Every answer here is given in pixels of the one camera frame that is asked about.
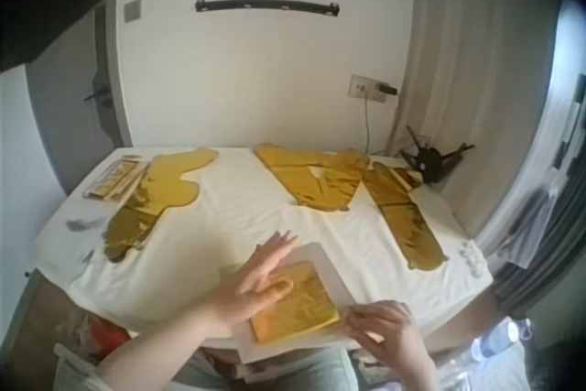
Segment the door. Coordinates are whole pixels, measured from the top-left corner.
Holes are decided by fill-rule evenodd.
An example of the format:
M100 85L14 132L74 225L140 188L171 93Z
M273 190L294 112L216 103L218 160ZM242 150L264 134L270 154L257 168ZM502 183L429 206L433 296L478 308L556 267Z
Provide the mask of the door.
M68 194L122 146L108 76L105 14L98 6L27 65L38 129Z

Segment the gray curtain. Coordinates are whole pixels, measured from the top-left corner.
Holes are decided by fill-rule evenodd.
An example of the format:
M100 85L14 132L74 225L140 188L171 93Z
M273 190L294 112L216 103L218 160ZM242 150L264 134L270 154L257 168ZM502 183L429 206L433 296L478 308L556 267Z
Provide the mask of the gray curtain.
M501 307L516 318L543 298L586 251L586 143L570 167L535 258L527 269L507 263L494 277Z

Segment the gold fabric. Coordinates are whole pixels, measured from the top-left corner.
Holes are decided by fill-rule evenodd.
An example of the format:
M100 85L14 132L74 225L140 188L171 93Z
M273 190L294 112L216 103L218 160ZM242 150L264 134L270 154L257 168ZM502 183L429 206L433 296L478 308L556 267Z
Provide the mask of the gold fabric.
M258 343L281 341L340 320L312 263L278 269L267 284L270 286L283 279L293 284L291 292L251 319Z
M364 185L385 217L386 224L411 269L434 270L445 256L425 223L418 206L411 201L400 180L380 162L364 173Z
M131 247L141 248L167 208L194 202L200 194L200 186L181 180L181 175L205 167L217 156L216 151L199 148L155 157L124 206L108 224L104 249L108 259L121 261Z
M272 144L256 147L255 153L299 205L326 212L348 211L370 161L356 150L331 155ZM309 167L322 168L321 176Z

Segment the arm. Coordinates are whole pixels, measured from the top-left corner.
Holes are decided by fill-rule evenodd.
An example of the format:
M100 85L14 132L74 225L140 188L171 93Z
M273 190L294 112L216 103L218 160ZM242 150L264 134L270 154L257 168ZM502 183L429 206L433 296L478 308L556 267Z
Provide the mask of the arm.
M348 316L349 335L381 364L393 368L408 391L440 389L435 364L407 305L379 301L356 306ZM384 339L377 342L369 333Z
M279 282L264 290L268 274L298 243L275 233L227 282L199 305L141 334L106 357L96 370L116 391L160 390L201 345L207 335L247 320L283 298L292 286Z

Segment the floor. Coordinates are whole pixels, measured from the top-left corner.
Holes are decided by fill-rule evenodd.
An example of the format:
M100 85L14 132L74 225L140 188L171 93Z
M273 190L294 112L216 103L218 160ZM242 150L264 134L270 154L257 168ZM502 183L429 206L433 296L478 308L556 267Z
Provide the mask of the floor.
M57 366L53 347L59 342L75 353L81 351L75 329L86 313L35 271L2 347L2 385L14 390L51 390ZM426 346L430 353L442 353L468 344L504 316L487 290L426 338Z

